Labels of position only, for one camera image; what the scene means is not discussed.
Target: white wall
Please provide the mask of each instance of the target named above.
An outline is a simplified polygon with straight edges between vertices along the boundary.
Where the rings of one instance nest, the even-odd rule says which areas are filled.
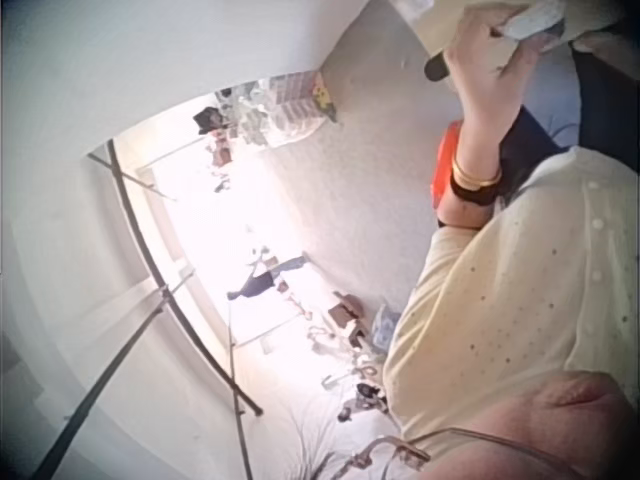
[[[2,376],[2,447],[21,472],[35,468],[150,307],[152,283],[110,174],[82,157],[191,98],[319,67],[364,3],[4,6],[2,328],[22,361]],[[60,478],[242,478],[227,399],[207,368],[158,318]]]

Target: skin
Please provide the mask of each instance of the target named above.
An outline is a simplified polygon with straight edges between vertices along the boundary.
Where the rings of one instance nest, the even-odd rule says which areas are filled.
[[[546,34],[534,36],[520,43],[502,70],[487,66],[497,42],[492,29],[521,11],[522,7],[504,4],[467,8],[444,52],[464,111],[456,157],[466,173],[480,180],[493,179],[499,171],[500,142],[518,116],[540,52],[549,41]],[[447,187],[437,215],[450,226],[480,229],[492,212],[493,207],[465,202]]]
[[[596,478],[628,438],[633,422],[633,409],[611,377],[567,372],[496,403],[460,426],[537,448]],[[548,472],[533,465],[501,447],[472,442],[434,461],[422,478],[548,478]]]
[[[520,10],[491,4],[469,8],[445,59],[464,109],[457,159],[479,179],[494,178],[499,144],[513,125],[540,51],[548,38],[520,44],[509,64],[490,71],[484,62],[494,39],[492,27]],[[482,228],[493,207],[464,202],[447,190],[438,218],[447,225]],[[633,410],[615,381],[604,374],[559,373],[542,386],[506,398],[458,427],[509,439],[554,455],[592,478],[610,462],[633,425]],[[517,453],[486,442],[453,449],[429,465],[425,480],[548,478]]]

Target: polka dot blouse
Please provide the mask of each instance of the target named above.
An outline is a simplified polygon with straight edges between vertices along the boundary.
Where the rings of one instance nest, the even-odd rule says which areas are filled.
[[[638,384],[638,176],[575,148],[480,232],[445,227],[384,370],[407,437],[563,370]]]

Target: white tool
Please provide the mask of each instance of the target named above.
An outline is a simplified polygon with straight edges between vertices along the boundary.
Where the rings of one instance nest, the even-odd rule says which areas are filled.
[[[524,40],[562,22],[566,8],[566,0],[540,0],[496,30],[513,40]]]

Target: black bracelet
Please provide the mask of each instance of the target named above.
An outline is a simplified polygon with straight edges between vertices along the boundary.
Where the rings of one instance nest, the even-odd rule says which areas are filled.
[[[453,194],[460,200],[475,203],[481,207],[489,207],[493,205],[498,198],[497,184],[490,187],[482,187],[480,190],[467,190],[466,188],[462,188],[458,185],[455,178],[453,178],[453,173],[451,174],[449,184],[451,185],[451,191]]]

